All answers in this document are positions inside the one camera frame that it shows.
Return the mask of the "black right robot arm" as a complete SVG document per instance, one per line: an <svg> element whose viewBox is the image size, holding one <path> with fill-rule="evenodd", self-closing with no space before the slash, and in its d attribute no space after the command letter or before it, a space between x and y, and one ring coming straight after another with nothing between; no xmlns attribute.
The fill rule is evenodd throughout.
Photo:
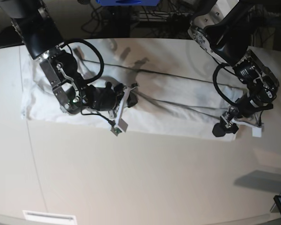
<svg viewBox="0 0 281 225"><path fill-rule="evenodd" d="M114 86L107 82L95 87L104 72L101 53L89 42L74 38L65 40L42 0L0 0L0 8L11 19L12 26L26 46L31 58L37 60L61 108L72 115L88 110L90 114L131 108L138 99L127 86ZM91 78L84 78L78 71L73 53L63 48L80 43L90 48L99 60L99 71Z"/></svg>

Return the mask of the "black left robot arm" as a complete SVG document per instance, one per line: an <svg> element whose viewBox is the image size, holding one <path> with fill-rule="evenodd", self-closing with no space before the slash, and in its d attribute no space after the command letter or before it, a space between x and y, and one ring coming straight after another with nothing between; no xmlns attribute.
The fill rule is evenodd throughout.
<svg viewBox="0 0 281 225"><path fill-rule="evenodd" d="M248 14L258 4L256 0L199 0L190 17L190 37L216 62L213 85L229 104L214 125L213 135L223 137L236 134L239 126L252 129L252 136L261 137L264 129L262 114L273 109L279 81L270 68L249 49L253 25ZM247 87L237 100L220 89L217 77L222 69L232 68L232 74Z"/></svg>

